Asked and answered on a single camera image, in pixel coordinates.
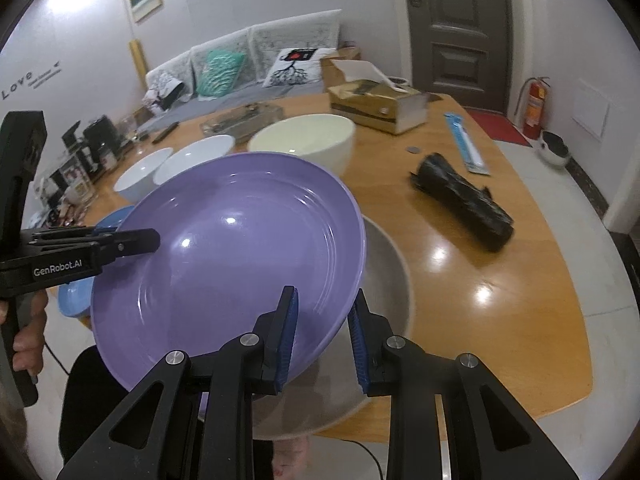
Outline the person's left hand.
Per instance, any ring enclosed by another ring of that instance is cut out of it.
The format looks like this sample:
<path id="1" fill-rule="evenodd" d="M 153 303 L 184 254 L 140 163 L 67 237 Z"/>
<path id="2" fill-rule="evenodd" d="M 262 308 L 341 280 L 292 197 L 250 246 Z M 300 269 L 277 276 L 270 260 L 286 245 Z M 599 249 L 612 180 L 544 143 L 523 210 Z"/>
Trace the person's left hand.
<path id="1" fill-rule="evenodd" d="M 45 290 L 38 290 L 32 297 L 30 305 L 30 321 L 15 336 L 12 358 L 14 372 L 26 370 L 32 377 L 37 377 L 43 369 L 44 329 L 47 324 L 46 307 L 49 302 Z"/>

